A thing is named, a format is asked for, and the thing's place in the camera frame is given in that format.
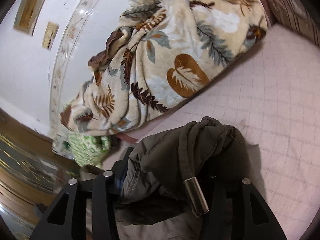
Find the green fuzzy cloth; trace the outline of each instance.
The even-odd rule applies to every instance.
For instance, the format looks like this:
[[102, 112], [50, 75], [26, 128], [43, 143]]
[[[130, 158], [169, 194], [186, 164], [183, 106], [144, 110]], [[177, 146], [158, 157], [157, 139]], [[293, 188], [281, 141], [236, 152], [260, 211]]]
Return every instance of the green fuzzy cloth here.
[[102, 166], [111, 148], [110, 136], [86, 136], [72, 132], [68, 136], [70, 150], [79, 166]]

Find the decorative border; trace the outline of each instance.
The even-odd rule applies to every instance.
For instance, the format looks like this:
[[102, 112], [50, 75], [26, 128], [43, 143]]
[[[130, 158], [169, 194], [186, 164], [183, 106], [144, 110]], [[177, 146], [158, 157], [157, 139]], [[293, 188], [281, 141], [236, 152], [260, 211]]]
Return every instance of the decorative border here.
[[66, 27], [54, 64], [50, 90], [50, 130], [49, 137], [54, 138], [59, 125], [59, 106], [63, 78], [70, 57], [95, 5], [99, 0], [81, 0]]

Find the metal screw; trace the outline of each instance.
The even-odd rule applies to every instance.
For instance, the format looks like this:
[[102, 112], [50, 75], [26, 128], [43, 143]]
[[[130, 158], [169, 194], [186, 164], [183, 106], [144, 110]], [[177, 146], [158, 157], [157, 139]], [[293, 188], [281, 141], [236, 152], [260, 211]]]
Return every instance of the metal screw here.
[[112, 171], [105, 171], [104, 173], [103, 173], [103, 176], [105, 176], [105, 177], [111, 177], [113, 175], [113, 172]]
[[249, 179], [242, 179], [242, 183], [249, 185], [251, 183], [251, 181]]
[[69, 179], [69, 181], [68, 181], [68, 183], [69, 183], [69, 185], [74, 185], [74, 184], [76, 184], [78, 182], [78, 180], [77, 179]]

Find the light switch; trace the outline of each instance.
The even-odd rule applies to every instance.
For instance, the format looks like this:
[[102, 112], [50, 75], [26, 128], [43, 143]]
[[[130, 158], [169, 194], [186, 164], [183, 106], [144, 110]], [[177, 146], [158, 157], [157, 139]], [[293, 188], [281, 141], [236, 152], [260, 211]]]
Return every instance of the light switch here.
[[45, 49], [51, 50], [53, 40], [57, 35], [57, 31], [59, 29], [59, 25], [49, 22], [47, 29], [45, 30], [43, 41], [42, 41], [42, 47]]

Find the leaf-patterned blanket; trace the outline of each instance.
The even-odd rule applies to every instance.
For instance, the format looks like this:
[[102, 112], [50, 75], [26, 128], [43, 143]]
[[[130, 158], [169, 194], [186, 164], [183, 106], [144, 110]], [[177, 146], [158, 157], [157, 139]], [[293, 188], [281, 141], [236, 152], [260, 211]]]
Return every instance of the leaf-patterned blanket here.
[[267, 31], [260, 0], [130, 0], [61, 113], [88, 135], [141, 126], [205, 87]]

